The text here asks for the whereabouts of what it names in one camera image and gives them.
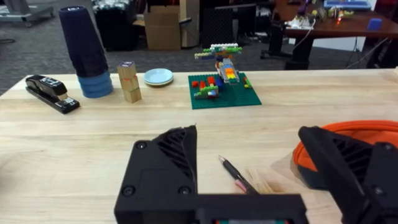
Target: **lego baseplate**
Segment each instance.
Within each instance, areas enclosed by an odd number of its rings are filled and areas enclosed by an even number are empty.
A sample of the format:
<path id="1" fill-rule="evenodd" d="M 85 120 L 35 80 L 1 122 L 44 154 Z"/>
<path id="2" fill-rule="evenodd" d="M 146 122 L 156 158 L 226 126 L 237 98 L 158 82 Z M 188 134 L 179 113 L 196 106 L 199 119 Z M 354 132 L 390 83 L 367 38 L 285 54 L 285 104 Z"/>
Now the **lego baseplate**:
<path id="1" fill-rule="evenodd" d="M 218 74 L 214 75 L 190 75 L 188 76 L 189 90 L 191 95 L 192 109 L 206 109 L 206 108 L 221 108 L 230 106 L 252 106 L 261 105 L 261 101 L 258 98 L 253 88 L 246 89 L 243 86 L 243 82 L 239 82 L 235 85 L 225 83 L 223 89 L 219 91 L 218 97 L 213 99 L 201 99 L 196 100 L 193 97 L 194 93 L 199 91 L 198 87 L 192 87 L 192 81 L 205 81 L 207 84 L 207 77 L 212 76 L 218 78 Z M 239 73 L 240 80 L 245 77 L 244 73 Z"/>

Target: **pen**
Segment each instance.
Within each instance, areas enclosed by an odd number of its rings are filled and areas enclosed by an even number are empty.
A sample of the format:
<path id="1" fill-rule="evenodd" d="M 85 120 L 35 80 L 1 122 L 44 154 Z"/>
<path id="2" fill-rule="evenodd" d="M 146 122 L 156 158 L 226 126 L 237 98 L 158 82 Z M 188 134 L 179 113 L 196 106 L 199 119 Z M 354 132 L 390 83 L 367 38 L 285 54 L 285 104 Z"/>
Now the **pen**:
<path id="1" fill-rule="evenodd" d="M 235 184 L 240 187 L 247 194 L 259 194 L 252 185 L 242 176 L 242 174 L 224 157 L 218 155 L 218 159 L 224 168 L 235 179 Z"/>

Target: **floor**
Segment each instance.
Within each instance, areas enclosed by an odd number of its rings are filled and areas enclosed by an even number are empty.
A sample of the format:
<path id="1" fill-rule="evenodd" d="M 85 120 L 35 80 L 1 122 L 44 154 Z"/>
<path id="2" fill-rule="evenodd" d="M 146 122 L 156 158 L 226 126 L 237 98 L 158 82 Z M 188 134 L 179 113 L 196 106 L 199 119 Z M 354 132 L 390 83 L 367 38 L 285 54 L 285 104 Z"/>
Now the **floor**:
<path id="1" fill-rule="evenodd" d="M 50 2 L 55 12 L 61 7 L 71 5 L 91 7 L 90 0 L 28 0 L 28 2 L 31 4 Z M 15 39 L 16 42 L 0 44 L 0 95 L 26 75 L 75 73 L 57 15 L 52 19 L 43 19 L 31 28 L 26 28 L 22 23 L 0 23 L 0 39 L 5 38 Z M 243 53 L 233 59 L 236 68 L 241 71 L 283 70 L 282 60 L 260 60 L 260 50 L 267 48 L 268 45 L 258 42 L 245 46 Z M 284 50 L 292 50 L 292 45 L 285 45 Z M 125 60 L 135 61 L 138 72 L 152 68 L 168 68 L 173 72 L 213 71 L 213 62 L 194 60 L 193 54 L 197 52 L 201 52 L 201 49 L 150 51 L 146 49 L 146 43 L 142 40 L 137 50 L 106 52 L 106 58 L 110 72 L 115 72 L 116 65 Z M 350 55 L 351 52 L 347 51 L 313 48 L 310 69 L 342 69 Z M 351 61 L 356 60 L 357 55 L 354 54 Z M 363 61 L 359 67 L 364 68 L 365 64 Z"/>

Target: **black table leg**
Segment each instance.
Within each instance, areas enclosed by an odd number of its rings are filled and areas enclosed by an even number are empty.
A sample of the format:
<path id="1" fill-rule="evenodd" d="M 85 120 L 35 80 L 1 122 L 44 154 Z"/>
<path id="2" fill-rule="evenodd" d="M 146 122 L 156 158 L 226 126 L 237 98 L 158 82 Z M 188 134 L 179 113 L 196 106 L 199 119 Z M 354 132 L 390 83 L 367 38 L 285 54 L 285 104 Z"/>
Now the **black table leg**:
<path id="1" fill-rule="evenodd" d="M 308 60 L 310 57 L 313 38 L 307 37 L 303 41 L 303 37 L 296 38 L 294 44 L 292 59 L 285 64 L 285 70 L 307 70 L 310 65 Z"/>
<path id="2" fill-rule="evenodd" d="M 385 42 L 374 50 L 366 68 L 395 68 L 398 66 L 398 40 Z"/>

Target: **cable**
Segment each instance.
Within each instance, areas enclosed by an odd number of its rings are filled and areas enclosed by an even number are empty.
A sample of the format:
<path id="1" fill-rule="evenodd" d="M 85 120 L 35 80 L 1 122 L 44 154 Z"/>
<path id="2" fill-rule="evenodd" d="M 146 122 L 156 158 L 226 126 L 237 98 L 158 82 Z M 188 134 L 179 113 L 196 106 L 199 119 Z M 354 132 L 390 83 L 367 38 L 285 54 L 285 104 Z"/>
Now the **cable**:
<path id="1" fill-rule="evenodd" d="M 358 50 L 355 50 L 356 51 L 356 56 L 357 56 L 357 58 L 358 58 L 358 65 L 356 66 L 356 69 L 359 69 L 359 66 L 361 65 L 361 63 L 359 62 L 359 60 L 360 60 L 360 58 L 361 58 L 361 53 L 358 51 Z"/>
<path id="2" fill-rule="evenodd" d="M 313 29 L 313 27 L 314 27 L 316 21 L 317 21 L 316 19 L 313 20 L 311 29 L 309 29 L 308 32 L 307 32 L 307 34 L 304 36 L 304 38 L 303 38 L 298 44 L 296 44 L 296 45 L 294 46 L 294 48 L 293 48 L 292 51 L 294 51 L 294 49 L 296 49 L 296 47 L 298 47 L 298 46 L 308 37 L 308 35 L 311 33 L 311 30 Z"/>
<path id="3" fill-rule="evenodd" d="M 348 59 L 348 61 L 346 62 L 346 65 L 345 65 L 344 67 L 347 67 L 348 64 L 351 62 L 351 58 L 353 57 L 353 54 L 354 54 L 354 51 L 355 51 L 355 49 L 356 49 L 356 44 L 357 44 L 357 43 L 358 43 L 358 37 L 355 37 L 354 49 L 353 49 L 353 51 L 351 52 L 351 55 L 349 56 L 349 59 Z"/>
<path id="4" fill-rule="evenodd" d="M 12 44 L 15 43 L 14 39 L 0 39 L 0 44 Z"/>
<path id="5" fill-rule="evenodd" d="M 196 44 L 195 44 L 195 46 L 193 46 L 193 47 L 199 46 L 200 41 L 189 31 L 189 29 L 188 29 L 188 24 L 185 24 L 185 25 L 182 26 L 182 27 L 183 27 L 183 28 L 187 31 L 187 33 L 195 40 Z"/>
<path id="6" fill-rule="evenodd" d="M 351 65 L 348 65 L 347 67 L 345 67 L 344 69 L 350 68 L 353 65 L 356 65 L 357 63 L 359 63 L 360 61 L 362 61 L 364 58 L 366 58 L 366 56 L 368 56 L 370 53 L 372 53 L 373 50 L 375 50 L 376 48 L 378 48 L 382 43 L 384 43 L 386 40 L 388 40 L 388 38 L 385 38 L 384 40 L 380 41 L 380 43 L 378 43 L 375 47 L 373 47 L 368 53 L 366 53 L 366 55 L 364 55 L 361 59 L 359 59 L 357 62 L 352 63 Z"/>

